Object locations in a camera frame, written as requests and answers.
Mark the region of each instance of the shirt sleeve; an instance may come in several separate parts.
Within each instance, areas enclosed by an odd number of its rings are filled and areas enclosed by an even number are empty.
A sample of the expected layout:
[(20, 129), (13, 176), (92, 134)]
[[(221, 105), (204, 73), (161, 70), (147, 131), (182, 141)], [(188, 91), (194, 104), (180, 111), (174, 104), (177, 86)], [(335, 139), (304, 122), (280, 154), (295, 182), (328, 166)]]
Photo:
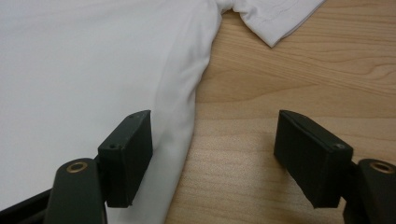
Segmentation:
[(271, 48), (295, 31), (324, 0), (219, 0), (239, 12), (244, 23)]

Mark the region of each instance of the black bracket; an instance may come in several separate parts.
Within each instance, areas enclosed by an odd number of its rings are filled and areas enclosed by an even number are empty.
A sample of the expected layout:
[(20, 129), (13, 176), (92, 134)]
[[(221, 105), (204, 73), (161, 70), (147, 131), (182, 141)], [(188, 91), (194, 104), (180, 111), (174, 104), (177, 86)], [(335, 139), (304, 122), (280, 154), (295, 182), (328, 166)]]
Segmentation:
[(385, 161), (351, 161), (353, 148), (312, 119), (281, 110), (275, 156), (315, 208), (346, 199), (346, 224), (396, 223), (396, 167)]
[(0, 223), (107, 223), (109, 207), (128, 207), (152, 156), (150, 111), (125, 118), (95, 159), (62, 165), (53, 188), (0, 212)]

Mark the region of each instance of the white fabric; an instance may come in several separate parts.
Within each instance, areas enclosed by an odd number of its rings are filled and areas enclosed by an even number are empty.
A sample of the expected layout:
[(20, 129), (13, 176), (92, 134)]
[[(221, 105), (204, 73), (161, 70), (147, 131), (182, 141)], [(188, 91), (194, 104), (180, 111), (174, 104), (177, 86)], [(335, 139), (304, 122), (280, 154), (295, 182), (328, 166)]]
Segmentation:
[(150, 109), (154, 155), (134, 205), (107, 213), (163, 223), (220, 13), (240, 12), (272, 47), (321, 2), (0, 1), (0, 210), (49, 189), (60, 165), (93, 158), (124, 117)]

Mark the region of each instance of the brass ring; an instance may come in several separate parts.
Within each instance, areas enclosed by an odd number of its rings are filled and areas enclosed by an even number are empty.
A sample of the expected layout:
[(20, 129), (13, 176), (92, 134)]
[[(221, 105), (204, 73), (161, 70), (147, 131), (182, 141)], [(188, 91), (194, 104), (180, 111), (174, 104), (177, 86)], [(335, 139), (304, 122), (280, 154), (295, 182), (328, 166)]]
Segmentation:
[(384, 162), (380, 162), (380, 161), (372, 161), (370, 162), (370, 166), (377, 170), (378, 172), (387, 174), (387, 175), (391, 175), (395, 173), (395, 169), (393, 169), (393, 167), (387, 165)]
[(84, 161), (76, 161), (73, 164), (67, 166), (66, 171), (70, 174), (75, 174), (80, 171), (85, 170), (88, 167), (87, 162)]

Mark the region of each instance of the wooden table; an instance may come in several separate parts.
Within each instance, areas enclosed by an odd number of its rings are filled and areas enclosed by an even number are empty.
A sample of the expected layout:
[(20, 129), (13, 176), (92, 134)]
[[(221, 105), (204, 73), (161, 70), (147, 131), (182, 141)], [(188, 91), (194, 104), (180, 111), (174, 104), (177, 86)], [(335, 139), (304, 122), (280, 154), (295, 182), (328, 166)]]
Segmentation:
[(345, 202), (314, 210), (273, 156), (278, 111), (396, 164), (396, 2), (328, 0), (273, 49), (224, 14), (196, 103), (166, 223), (344, 223)]

